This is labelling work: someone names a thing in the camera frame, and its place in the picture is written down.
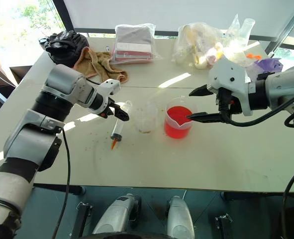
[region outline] syringe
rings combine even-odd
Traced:
[[[129,114],[131,107],[132,107],[131,101],[126,101],[125,104],[121,107],[121,109],[125,111],[127,114]],[[110,138],[113,140],[111,144],[112,150],[115,147],[116,143],[121,141],[122,139],[121,131],[122,131],[123,125],[124,125],[124,121],[117,119],[115,127],[113,128],[113,131],[110,136]]]

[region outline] white table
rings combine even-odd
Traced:
[[[156,42],[163,56],[171,54],[172,40]],[[111,45],[112,39],[94,38],[90,39],[90,43],[95,44],[93,49],[99,51],[104,50],[105,45]],[[171,139],[163,131],[166,103],[174,97],[186,96],[193,88],[205,84],[207,72],[191,68],[186,70],[170,60],[120,67],[128,71],[130,80],[113,99],[116,102],[131,100],[134,106],[144,101],[155,102],[159,109],[159,126],[150,134],[139,133],[134,123],[129,121],[123,131],[123,141],[111,151],[109,137],[115,118],[81,121],[89,114],[87,110],[79,106],[72,108],[66,119],[69,126],[75,125],[66,132],[71,152],[71,184],[283,191],[294,174],[294,129],[283,124],[288,113],[281,112],[248,128],[195,122],[188,137]],[[53,66],[44,53],[1,108],[0,152],[25,110],[34,104]],[[185,72],[191,76],[169,88],[157,87]],[[199,111],[217,112],[215,96],[194,97],[192,101],[197,104]],[[264,113],[254,112],[253,118]],[[236,116],[234,119],[248,121],[251,117]],[[285,148],[279,147],[282,142]],[[35,182],[65,184],[66,160],[65,147],[62,145],[54,165],[38,173]]]

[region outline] red liquid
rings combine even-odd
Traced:
[[[170,118],[175,120],[179,125],[183,125],[186,122],[190,122],[191,119],[186,118],[186,116],[189,116],[192,114],[192,112],[182,106],[174,106],[167,111]],[[166,121],[165,121],[165,132],[168,136],[172,138],[183,138],[188,135],[190,131],[190,127],[186,129],[176,129],[171,127]]]

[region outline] clear plastic cup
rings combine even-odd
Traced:
[[[140,105],[133,112],[136,128],[141,133],[150,133],[157,127],[158,108],[153,102]]]
[[[165,132],[171,138],[184,138],[188,135],[193,121],[186,118],[196,112],[196,106],[184,96],[174,98],[167,104]]]

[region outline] brown towel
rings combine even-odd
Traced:
[[[82,49],[81,56],[73,69],[83,73],[87,78],[98,74],[101,82],[115,79],[125,83],[128,80],[127,72],[111,67],[110,58],[109,52],[94,52],[86,46]]]

